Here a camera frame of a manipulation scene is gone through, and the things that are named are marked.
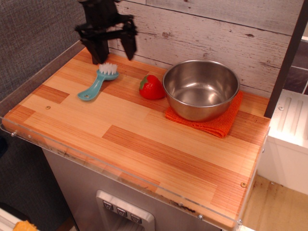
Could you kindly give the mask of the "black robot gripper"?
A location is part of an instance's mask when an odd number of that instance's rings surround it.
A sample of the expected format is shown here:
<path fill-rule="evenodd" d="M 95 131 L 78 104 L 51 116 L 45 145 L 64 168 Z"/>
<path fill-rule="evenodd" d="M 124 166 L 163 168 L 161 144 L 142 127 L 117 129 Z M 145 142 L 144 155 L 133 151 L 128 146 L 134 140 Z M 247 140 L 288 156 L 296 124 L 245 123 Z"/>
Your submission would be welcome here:
<path fill-rule="evenodd" d="M 129 60 L 137 51 L 137 30 L 133 15 L 119 14 L 115 0 L 79 0 L 84 9 L 86 23 L 75 27 L 80 40 L 97 63 L 103 64 L 109 54 L 107 40 L 121 39 Z"/>

